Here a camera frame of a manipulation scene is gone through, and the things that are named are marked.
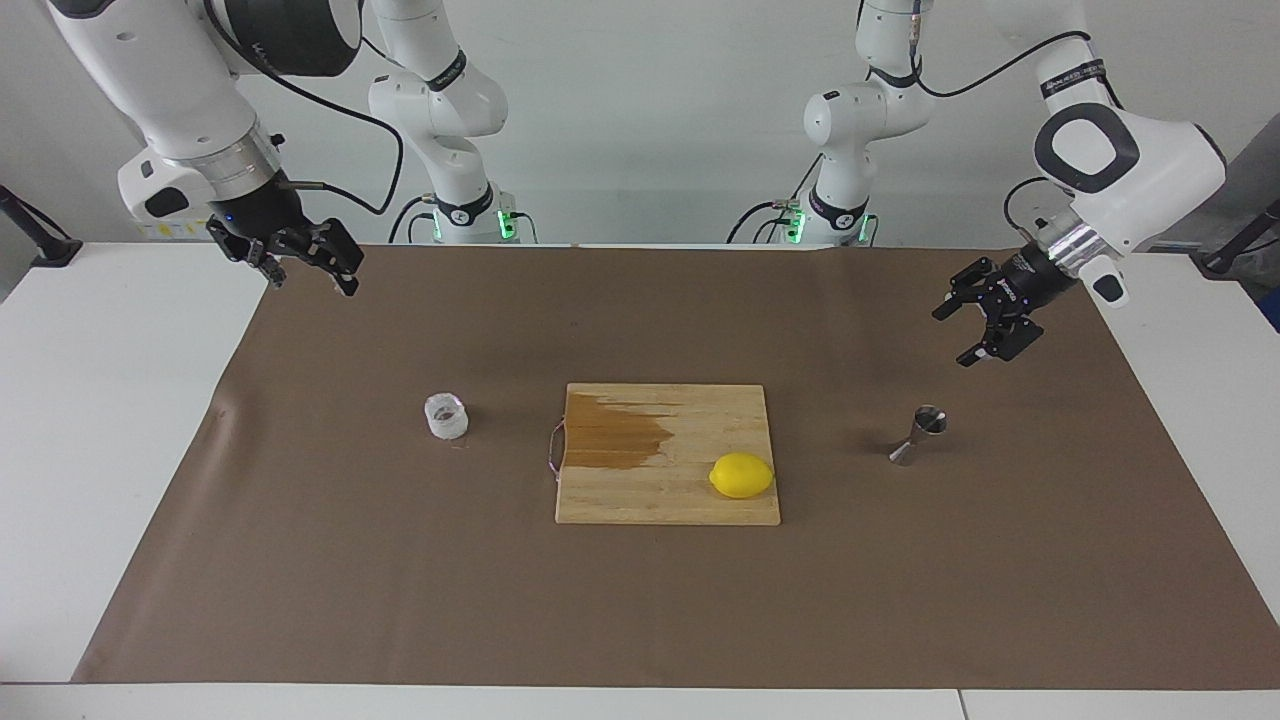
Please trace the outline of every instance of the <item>dark wood stain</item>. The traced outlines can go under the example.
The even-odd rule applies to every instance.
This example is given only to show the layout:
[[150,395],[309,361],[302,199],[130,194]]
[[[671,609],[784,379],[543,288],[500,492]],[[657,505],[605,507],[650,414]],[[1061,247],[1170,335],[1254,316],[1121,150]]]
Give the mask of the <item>dark wood stain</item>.
[[660,455],[673,436],[644,409],[676,404],[609,402],[588,393],[570,393],[566,402],[564,466],[630,470]]

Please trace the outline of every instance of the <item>white tabletop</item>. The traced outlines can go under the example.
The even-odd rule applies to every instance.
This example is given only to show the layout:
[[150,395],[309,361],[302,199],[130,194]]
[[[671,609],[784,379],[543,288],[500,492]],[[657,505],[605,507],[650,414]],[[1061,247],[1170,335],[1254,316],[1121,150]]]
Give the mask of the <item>white tabletop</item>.
[[[1185,258],[1134,256],[1125,272],[1134,302],[1103,315],[1280,616],[1280,442],[1265,437],[1280,406],[1280,336],[1238,287],[1202,281]],[[32,272],[0,305],[0,682],[70,676],[264,284],[210,245],[97,245],[68,269]],[[957,720],[959,700],[950,691],[54,685],[0,687],[0,717],[338,717],[370,708],[538,717],[564,708],[571,717]],[[1280,692],[964,700],[970,720],[1280,717]],[[1050,706],[1061,712],[1048,715]]]

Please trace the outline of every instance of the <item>metal jigger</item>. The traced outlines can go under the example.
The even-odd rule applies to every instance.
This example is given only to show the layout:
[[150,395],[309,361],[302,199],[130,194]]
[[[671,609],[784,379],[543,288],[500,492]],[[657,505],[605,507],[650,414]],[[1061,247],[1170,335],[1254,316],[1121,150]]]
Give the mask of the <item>metal jigger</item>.
[[947,432],[947,414],[932,405],[922,405],[916,409],[915,419],[911,421],[911,436],[888,455],[890,462],[910,465],[918,445],[945,432]]

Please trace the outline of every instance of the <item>metal handle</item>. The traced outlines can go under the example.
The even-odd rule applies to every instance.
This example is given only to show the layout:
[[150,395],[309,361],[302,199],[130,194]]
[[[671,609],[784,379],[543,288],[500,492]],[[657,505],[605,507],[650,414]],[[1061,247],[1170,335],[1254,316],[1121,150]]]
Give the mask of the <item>metal handle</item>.
[[561,468],[564,466],[564,451],[567,450],[563,446],[561,447],[561,466],[557,468],[556,466],[556,436],[561,434],[561,432],[563,429],[564,429],[564,418],[561,418],[561,421],[557,423],[556,428],[552,430],[552,439],[547,443],[547,466],[550,468],[552,473],[556,474],[556,484],[559,484]]

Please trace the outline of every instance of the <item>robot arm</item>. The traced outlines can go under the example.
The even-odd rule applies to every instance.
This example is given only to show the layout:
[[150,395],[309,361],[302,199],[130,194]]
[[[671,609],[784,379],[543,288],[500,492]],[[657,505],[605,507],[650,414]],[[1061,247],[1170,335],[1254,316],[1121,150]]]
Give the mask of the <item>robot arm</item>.
[[856,42],[872,78],[814,95],[805,108],[805,133],[822,149],[823,161],[792,242],[849,245],[859,234],[876,178],[867,145],[920,129],[933,117],[933,97],[915,83],[913,70],[932,8],[933,0],[865,4]]
[[[202,178],[209,205],[216,215],[210,234],[230,260],[244,261],[273,284],[284,282],[275,255],[291,255],[320,268],[338,288],[352,295],[355,273],[364,258],[337,219],[316,224],[306,218],[297,191],[289,190],[275,149],[259,124],[257,114],[236,91],[229,65],[202,27],[205,8],[215,8],[220,20],[269,64],[297,72],[308,61],[340,72],[358,44],[358,6],[351,42],[351,13],[316,18],[310,6],[311,29],[306,44],[280,35],[278,19],[289,14],[298,22],[296,0],[247,3],[175,3],[173,0],[49,0],[56,23],[72,51],[106,96],[142,129],[147,151],[120,173],[131,209],[141,205],[152,217],[164,217],[191,205],[184,192],[191,178]],[[334,58],[324,53],[346,49]],[[324,55],[317,60],[317,55]],[[134,181],[134,173],[140,179]],[[156,187],[152,178],[172,181]],[[155,188],[145,200],[138,187]]]
[[[1015,46],[1085,29],[1076,0],[986,4]],[[1036,138],[1036,164],[1075,200],[1000,268],[982,258],[951,279],[934,318],[970,302],[986,316],[982,341],[957,357],[964,366],[1016,357],[1043,334],[1032,311],[1078,281],[1112,307],[1128,304],[1116,260],[1194,210],[1226,178],[1226,160],[1199,127],[1116,108],[1106,68],[1084,40],[1046,47],[1037,76],[1051,117]]]
[[507,122],[507,97],[470,63],[449,28],[442,0],[372,0],[388,58],[403,68],[374,81],[372,114],[413,146],[431,178],[435,224],[444,242],[515,237],[513,200],[485,174],[468,137]]

